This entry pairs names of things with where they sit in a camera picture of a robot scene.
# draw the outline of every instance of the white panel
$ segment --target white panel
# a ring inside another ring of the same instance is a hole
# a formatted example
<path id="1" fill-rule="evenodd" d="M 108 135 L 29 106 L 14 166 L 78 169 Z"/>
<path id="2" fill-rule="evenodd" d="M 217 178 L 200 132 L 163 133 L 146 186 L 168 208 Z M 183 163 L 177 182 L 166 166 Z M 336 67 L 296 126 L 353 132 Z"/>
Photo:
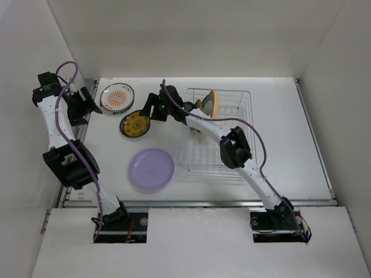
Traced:
<path id="1" fill-rule="evenodd" d="M 58 190 L 42 159 L 48 133 L 32 90 L 38 74 L 72 55 L 45 0 L 5 1 L 0 9 L 0 276 L 23 278 L 31 275 Z M 72 74 L 73 68 L 62 73 Z"/>
<path id="2" fill-rule="evenodd" d="M 48 0 L 85 77 L 301 76 L 344 0 Z"/>
<path id="3" fill-rule="evenodd" d="M 339 199 L 371 266 L 371 2 L 345 3 L 301 87 Z"/>
<path id="4" fill-rule="evenodd" d="M 146 244 L 92 244 L 95 209 L 54 209 L 33 278 L 370 277 L 343 207 L 301 209 L 313 237 L 254 243 L 249 210 L 151 209 Z"/>
<path id="5" fill-rule="evenodd" d="M 136 94 L 129 111 L 133 112 L 144 107 L 148 93 L 158 93 L 161 81 L 161 78 L 102 78 L 96 102 L 99 104 L 101 92 L 108 85 L 128 83 Z M 292 200 L 331 198 L 292 78 L 168 78 L 167 84 L 175 86 L 181 96 L 190 87 L 249 91 L 253 124 L 268 152 L 265 173 L 273 185 Z M 245 180 L 234 182 L 210 175 L 195 178 L 192 172 L 184 172 L 180 165 L 183 124 L 171 116 L 166 123 L 153 120 L 148 133 L 138 139 L 123 136 L 119 123 L 128 113 L 92 114 L 85 137 L 86 147 L 100 166 L 104 185 L 121 200 L 259 200 Z M 147 194 L 130 182 L 128 168 L 135 154 L 152 147 L 168 151 L 176 169 L 166 188 Z M 256 149 L 260 165 L 263 151 L 257 140 Z M 78 193 L 73 191 L 71 199 L 84 200 L 83 193 Z"/>

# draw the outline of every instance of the dish rack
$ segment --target dish rack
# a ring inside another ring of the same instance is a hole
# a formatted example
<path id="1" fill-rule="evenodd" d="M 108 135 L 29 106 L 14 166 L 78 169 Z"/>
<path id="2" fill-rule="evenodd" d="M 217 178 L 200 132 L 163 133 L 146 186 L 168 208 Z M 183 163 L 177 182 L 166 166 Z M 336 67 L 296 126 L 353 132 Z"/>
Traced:
<path id="1" fill-rule="evenodd" d="M 218 118 L 239 118 L 253 125 L 251 95 L 248 91 L 240 90 L 219 90 L 190 88 L 186 92 L 185 99 L 195 103 L 201 101 L 211 90 L 219 96 Z M 226 127 L 239 126 L 243 129 L 251 148 L 253 159 L 256 162 L 255 135 L 246 125 L 235 120 L 218 122 Z M 183 127 L 183 141 L 180 154 L 181 164 L 184 169 L 193 173 L 217 174 L 219 178 L 224 176 L 240 175 L 232 169 L 227 168 L 220 159 L 220 148 L 211 138 L 198 131 L 191 131 L 189 127 Z"/>

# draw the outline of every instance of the white platform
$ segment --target white platform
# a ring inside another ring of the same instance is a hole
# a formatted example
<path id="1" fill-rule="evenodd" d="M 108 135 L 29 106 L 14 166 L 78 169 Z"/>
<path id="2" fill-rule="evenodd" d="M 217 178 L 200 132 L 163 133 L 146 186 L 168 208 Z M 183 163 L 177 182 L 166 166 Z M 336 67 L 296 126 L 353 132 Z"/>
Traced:
<path id="1" fill-rule="evenodd" d="M 128 113 L 142 109 L 148 93 L 158 93 L 162 78 L 102 78 L 96 102 L 109 84 L 123 82 L 131 85 L 135 102 Z M 180 95 L 188 88 L 247 90 L 251 94 L 253 125 L 266 144 L 268 162 L 265 173 L 290 200 L 331 199 L 329 187 L 320 164 L 310 129 L 293 78 L 166 78 Z M 151 122 L 147 134 L 129 139 L 119 131 L 124 115 L 92 113 L 85 145 L 95 156 L 104 185 L 122 200 L 171 201 L 253 201 L 259 200 L 245 182 L 228 182 L 203 175 L 195 177 L 180 165 L 183 125 L 172 117 L 168 121 Z M 170 153 L 176 164 L 169 185 L 155 194 L 139 192 L 128 178 L 132 157 L 145 148 L 158 147 Z M 257 161 L 263 156 L 256 141 Z M 72 191 L 70 200 L 86 200 L 81 192 Z"/>
<path id="2" fill-rule="evenodd" d="M 344 207 L 303 207 L 313 237 L 253 243 L 247 208 L 150 210 L 145 244 L 93 244 L 93 208 L 53 209 L 33 278 L 370 277 Z"/>

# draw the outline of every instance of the purple plate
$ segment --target purple plate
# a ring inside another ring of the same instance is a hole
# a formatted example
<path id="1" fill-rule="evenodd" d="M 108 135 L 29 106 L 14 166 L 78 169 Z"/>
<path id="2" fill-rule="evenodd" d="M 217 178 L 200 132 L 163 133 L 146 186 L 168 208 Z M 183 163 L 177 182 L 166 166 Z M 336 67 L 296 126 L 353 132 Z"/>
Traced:
<path id="1" fill-rule="evenodd" d="M 129 165 L 130 180 L 139 188 L 154 191 L 166 185 L 174 173 L 172 157 L 162 149 L 144 149 Z"/>

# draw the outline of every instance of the white wall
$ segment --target white wall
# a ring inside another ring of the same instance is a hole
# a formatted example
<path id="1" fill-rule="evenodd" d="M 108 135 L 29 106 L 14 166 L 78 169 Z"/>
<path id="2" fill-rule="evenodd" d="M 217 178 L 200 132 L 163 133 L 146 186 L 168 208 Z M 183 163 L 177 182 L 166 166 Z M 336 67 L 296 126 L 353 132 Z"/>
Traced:
<path id="1" fill-rule="evenodd" d="M 301 76 L 344 0 L 48 0 L 83 75 Z"/>
<path id="2" fill-rule="evenodd" d="M 347 0 L 300 82 L 339 203 L 371 267 L 371 2 Z"/>
<path id="3" fill-rule="evenodd" d="M 37 75 L 72 55 L 45 0 L 0 6 L 0 277 L 29 277 L 57 183 L 45 166 L 48 134 L 31 101 Z M 65 77 L 73 69 L 63 72 Z"/>

